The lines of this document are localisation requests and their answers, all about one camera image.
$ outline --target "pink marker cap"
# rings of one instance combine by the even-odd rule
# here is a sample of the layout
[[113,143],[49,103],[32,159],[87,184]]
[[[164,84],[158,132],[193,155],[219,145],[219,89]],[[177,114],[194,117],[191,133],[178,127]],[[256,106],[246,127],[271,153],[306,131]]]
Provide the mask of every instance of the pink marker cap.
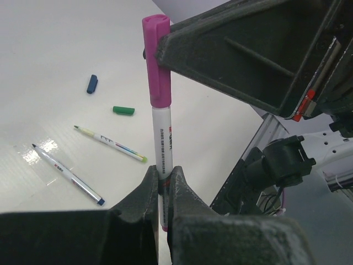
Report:
[[166,15],[152,15],[142,20],[142,28],[151,105],[166,108],[172,103],[170,70],[159,67],[154,55],[161,37],[170,33],[170,19]]

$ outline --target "highlighter pen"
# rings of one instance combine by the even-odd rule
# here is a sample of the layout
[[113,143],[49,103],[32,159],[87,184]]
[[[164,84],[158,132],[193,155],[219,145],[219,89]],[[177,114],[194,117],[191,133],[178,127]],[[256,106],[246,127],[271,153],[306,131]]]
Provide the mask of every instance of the highlighter pen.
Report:
[[168,204],[170,174],[173,170],[172,154],[172,103],[170,71],[160,68],[154,54],[161,37],[170,33],[170,19],[166,15],[152,15],[142,20],[147,64],[149,97],[152,105],[154,150],[159,175],[158,194],[160,221],[163,231],[168,231]]
[[71,181],[80,190],[85,192],[85,194],[87,194],[91,199],[93,199],[98,205],[102,206],[105,203],[105,200],[101,196],[99,196],[94,190],[89,188],[82,180],[80,180],[75,174],[73,174],[69,169],[67,169],[62,163],[60,163],[58,160],[50,156],[47,152],[45,152],[43,149],[39,148],[38,146],[34,144],[32,145],[40,158],[42,158],[50,165],[55,167],[58,171],[60,171],[65,178]]
[[121,145],[117,142],[114,142],[113,140],[110,140],[109,138],[103,136],[103,135],[100,135],[100,134],[96,134],[95,132],[92,132],[88,129],[85,129],[85,128],[82,128],[82,127],[79,127],[79,126],[76,126],[74,125],[75,129],[77,129],[78,131],[82,132],[83,134],[86,134],[90,137],[92,137],[93,139],[96,139],[97,141],[100,141],[106,145],[109,145],[110,147],[114,148],[114,149],[117,149],[119,150],[120,152],[123,152],[125,154],[127,154],[128,156],[131,156],[141,162],[144,162],[146,163],[147,162],[147,157],[146,156],[143,156],[143,155],[140,155],[138,152],[135,152],[133,150],[131,150],[130,148],[127,148],[126,146],[124,145]]

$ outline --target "white surface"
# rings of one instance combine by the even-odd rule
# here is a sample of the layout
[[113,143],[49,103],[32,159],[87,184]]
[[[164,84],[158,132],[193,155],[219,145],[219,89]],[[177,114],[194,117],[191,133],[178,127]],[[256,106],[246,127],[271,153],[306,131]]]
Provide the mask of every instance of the white surface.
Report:
[[314,158],[313,170],[353,155],[353,141],[341,136],[339,131],[321,131],[303,134],[302,146],[306,155]]
[[229,0],[153,0],[173,23],[218,7]]
[[[150,1],[2,1],[0,8],[0,211],[99,209],[31,149],[38,144],[110,208],[155,163],[143,17]],[[98,76],[88,95],[91,74]],[[172,75],[174,164],[210,204],[261,118],[252,108]],[[113,105],[135,107],[119,116]],[[75,131],[98,131],[149,158],[145,165]],[[160,229],[160,264],[168,264]]]

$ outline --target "green pen cap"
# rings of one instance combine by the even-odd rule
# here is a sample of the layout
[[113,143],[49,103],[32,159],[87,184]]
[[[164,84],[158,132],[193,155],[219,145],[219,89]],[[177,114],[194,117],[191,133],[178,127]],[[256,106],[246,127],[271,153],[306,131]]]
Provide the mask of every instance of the green pen cap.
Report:
[[125,108],[125,107],[114,106],[113,107],[113,112],[116,113],[116,114],[120,114],[120,115],[131,116],[135,112],[135,109],[134,108]]

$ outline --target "blue cap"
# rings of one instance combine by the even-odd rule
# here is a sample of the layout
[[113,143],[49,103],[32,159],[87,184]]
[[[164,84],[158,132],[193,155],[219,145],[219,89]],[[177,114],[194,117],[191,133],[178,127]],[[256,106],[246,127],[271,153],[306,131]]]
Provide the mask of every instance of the blue cap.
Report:
[[88,94],[92,94],[95,91],[95,88],[97,87],[97,83],[98,83],[97,76],[91,75],[88,88],[87,88]]
[[100,206],[102,206],[104,203],[105,203],[105,200],[103,200],[103,198],[101,198],[99,202],[97,202],[97,204],[99,204]]

